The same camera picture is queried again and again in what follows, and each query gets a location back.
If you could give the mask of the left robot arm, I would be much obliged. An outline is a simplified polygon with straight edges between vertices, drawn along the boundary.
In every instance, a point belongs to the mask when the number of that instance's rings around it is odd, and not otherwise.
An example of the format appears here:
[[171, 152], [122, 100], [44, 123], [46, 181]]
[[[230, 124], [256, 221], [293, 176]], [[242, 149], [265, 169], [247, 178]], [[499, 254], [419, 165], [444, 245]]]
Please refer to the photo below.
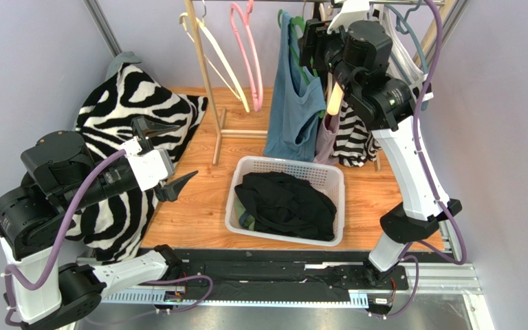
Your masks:
[[95, 162], [84, 137], [57, 131], [21, 154], [30, 177], [0, 197], [0, 242], [7, 265], [5, 301], [10, 326], [59, 329], [88, 316], [103, 299], [136, 285], [182, 281], [182, 261], [167, 245], [108, 265], [58, 264], [65, 236], [78, 210], [127, 191], [154, 190], [175, 201], [190, 175], [173, 179], [168, 152], [152, 138], [176, 131], [142, 116], [131, 123], [133, 137]]

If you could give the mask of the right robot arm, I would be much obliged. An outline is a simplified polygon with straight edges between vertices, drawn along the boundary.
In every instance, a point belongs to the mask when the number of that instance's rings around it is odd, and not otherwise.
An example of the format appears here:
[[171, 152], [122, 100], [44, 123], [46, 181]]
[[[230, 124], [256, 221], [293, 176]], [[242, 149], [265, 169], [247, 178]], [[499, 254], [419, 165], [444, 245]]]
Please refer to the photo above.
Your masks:
[[335, 32], [329, 25], [317, 19], [306, 22], [299, 42], [300, 65], [333, 76], [344, 101], [386, 154], [402, 195], [401, 203], [381, 217], [383, 233], [364, 263], [368, 274], [377, 277], [389, 274], [409, 244], [427, 239], [462, 205], [437, 188], [429, 171], [413, 90], [387, 72], [394, 41], [386, 29], [367, 20]]

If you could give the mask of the green tank top navy trim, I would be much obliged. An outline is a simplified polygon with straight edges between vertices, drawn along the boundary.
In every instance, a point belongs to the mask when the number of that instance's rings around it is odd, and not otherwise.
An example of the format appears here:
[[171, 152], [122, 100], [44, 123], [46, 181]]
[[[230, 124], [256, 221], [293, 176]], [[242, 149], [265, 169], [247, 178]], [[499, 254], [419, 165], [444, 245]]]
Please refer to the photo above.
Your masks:
[[238, 198], [234, 200], [233, 208], [240, 227], [245, 230], [254, 231], [256, 219], [246, 210]]

